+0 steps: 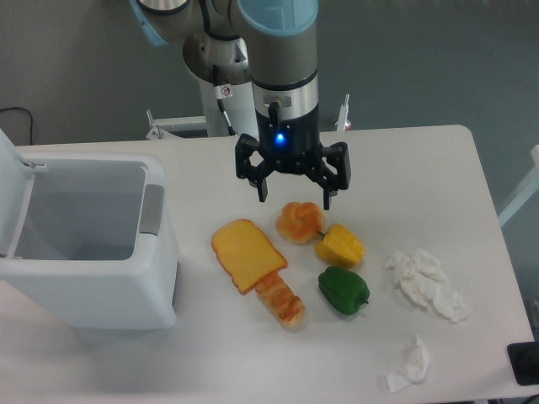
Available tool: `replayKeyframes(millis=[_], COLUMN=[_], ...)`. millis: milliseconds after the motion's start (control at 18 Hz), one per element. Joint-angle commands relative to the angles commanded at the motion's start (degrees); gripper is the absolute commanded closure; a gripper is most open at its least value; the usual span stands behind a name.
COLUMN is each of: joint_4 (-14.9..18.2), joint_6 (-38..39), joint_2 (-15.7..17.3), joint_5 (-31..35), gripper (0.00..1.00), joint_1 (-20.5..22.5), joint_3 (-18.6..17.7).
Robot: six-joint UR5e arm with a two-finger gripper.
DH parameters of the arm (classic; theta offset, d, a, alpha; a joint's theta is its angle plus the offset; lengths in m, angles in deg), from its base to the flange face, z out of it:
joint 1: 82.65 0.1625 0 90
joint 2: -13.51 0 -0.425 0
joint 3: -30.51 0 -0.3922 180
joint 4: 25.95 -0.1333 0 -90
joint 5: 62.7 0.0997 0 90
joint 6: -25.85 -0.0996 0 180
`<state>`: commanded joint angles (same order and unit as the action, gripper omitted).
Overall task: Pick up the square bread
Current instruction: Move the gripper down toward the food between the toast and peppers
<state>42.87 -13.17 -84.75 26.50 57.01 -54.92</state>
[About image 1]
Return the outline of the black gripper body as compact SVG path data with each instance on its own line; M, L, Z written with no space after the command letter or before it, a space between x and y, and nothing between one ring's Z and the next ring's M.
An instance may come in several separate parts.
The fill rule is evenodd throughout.
M275 126L269 117L257 112L259 154L279 173L305 174L307 170L319 167L322 146L318 118L316 106L302 117L281 120Z

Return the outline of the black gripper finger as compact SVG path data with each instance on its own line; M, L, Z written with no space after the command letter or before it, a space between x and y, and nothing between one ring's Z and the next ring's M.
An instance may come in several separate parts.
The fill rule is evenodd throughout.
M345 142L318 145L302 156L303 173L323 190L323 209L329 210L332 198L350 186L349 148Z
M257 152L262 161L254 166L251 157ZM259 201L264 203L268 188L266 178L276 170L275 157L270 155L260 141L248 134L241 134L235 145L236 175L239 179L247 179L249 184L257 189Z

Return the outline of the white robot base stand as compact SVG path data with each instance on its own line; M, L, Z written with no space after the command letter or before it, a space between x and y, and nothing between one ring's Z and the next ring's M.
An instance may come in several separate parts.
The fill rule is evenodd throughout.
M184 40L183 60L199 83L204 114L150 117L151 138L205 130L209 137L259 139L257 112L277 126L319 105L315 27L287 36L253 31L246 39L201 32Z

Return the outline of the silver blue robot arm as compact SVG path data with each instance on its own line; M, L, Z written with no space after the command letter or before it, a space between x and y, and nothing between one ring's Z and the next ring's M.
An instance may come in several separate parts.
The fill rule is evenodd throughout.
M315 1L135 1L154 45L183 42L210 135L236 136L236 174L267 196L271 173L303 175L323 202L350 185L348 147L318 128Z

